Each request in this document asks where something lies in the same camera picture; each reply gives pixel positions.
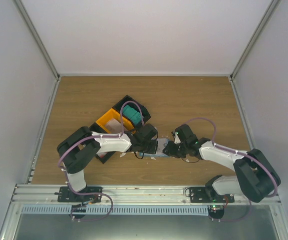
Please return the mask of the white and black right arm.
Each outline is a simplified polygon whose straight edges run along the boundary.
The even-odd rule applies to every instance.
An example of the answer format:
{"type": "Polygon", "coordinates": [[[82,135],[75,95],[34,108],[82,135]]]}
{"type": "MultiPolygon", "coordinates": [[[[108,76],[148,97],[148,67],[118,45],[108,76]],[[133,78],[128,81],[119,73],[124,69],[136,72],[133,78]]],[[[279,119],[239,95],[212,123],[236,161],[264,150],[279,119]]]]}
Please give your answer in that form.
{"type": "Polygon", "coordinates": [[[197,138],[187,124],[176,128],[163,153],[183,159],[186,156],[212,161],[234,171],[234,176],[217,175],[205,185],[205,196],[212,203],[223,195],[244,195],[254,203],[277,194],[280,177],[265,155],[258,149],[236,150],[214,143],[208,138],[197,138]]]}

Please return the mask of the black three-compartment card tray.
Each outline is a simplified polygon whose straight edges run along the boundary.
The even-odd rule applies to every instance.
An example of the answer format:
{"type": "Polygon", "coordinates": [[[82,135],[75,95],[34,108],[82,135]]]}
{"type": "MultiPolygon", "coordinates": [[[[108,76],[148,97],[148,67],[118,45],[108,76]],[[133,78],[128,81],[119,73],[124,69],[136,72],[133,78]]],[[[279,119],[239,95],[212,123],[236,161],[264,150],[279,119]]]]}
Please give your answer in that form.
{"type": "Polygon", "coordinates": [[[130,131],[140,128],[150,119],[151,115],[147,108],[126,95],[97,119],[90,126],[90,130],[103,134],[115,134],[120,133],[121,129],[130,131]]]}

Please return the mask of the blue leather card holder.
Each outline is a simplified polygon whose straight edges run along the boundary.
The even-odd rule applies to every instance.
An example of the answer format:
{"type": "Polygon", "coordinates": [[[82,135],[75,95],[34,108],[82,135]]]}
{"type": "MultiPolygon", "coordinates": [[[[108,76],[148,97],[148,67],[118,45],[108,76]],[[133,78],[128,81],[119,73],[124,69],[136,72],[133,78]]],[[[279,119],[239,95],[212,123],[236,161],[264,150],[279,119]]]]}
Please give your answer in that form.
{"type": "Polygon", "coordinates": [[[165,147],[167,146],[169,139],[167,138],[158,138],[158,146],[157,146],[157,151],[155,154],[147,154],[147,153],[139,153],[138,157],[144,157],[144,158],[151,158],[153,160],[157,159],[157,158],[168,158],[169,156],[163,153],[163,150],[165,149],[165,147]]]}

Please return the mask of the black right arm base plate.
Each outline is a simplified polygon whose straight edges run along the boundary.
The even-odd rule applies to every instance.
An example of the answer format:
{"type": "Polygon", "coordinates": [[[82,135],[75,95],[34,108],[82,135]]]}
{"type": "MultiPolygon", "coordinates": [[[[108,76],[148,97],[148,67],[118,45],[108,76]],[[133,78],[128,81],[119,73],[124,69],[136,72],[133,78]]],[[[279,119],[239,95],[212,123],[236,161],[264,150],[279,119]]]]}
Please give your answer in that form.
{"type": "Polygon", "coordinates": [[[190,198],[191,203],[233,203],[234,196],[230,194],[218,195],[214,190],[209,191],[206,187],[188,187],[184,193],[190,198]]]}

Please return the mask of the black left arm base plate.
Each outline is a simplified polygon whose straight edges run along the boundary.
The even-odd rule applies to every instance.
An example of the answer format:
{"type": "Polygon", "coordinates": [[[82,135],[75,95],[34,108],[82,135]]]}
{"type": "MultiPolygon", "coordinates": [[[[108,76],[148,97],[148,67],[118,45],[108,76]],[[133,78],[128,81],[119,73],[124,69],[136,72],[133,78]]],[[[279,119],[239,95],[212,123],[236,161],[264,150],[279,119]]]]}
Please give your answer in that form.
{"type": "Polygon", "coordinates": [[[68,186],[62,186],[55,195],[60,203],[99,203],[102,190],[103,188],[100,186],[87,186],[79,194],[76,194],[68,186]]]}

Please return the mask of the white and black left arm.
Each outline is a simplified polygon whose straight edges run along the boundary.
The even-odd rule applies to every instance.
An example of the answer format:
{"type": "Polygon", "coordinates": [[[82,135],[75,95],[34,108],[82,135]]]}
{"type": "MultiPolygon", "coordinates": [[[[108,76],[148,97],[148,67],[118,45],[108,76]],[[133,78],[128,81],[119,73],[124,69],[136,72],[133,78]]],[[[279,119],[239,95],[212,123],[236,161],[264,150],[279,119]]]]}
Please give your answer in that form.
{"type": "Polygon", "coordinates": [[[157,151],[157,129],[146,124],[139,129],[120,133],[100,133],[83,126],[57,146],[58,167],[64,171],[69,196],[76,202],[86,198],[84,168],[99,153],[134,152],[154,154],[157,151]]]}

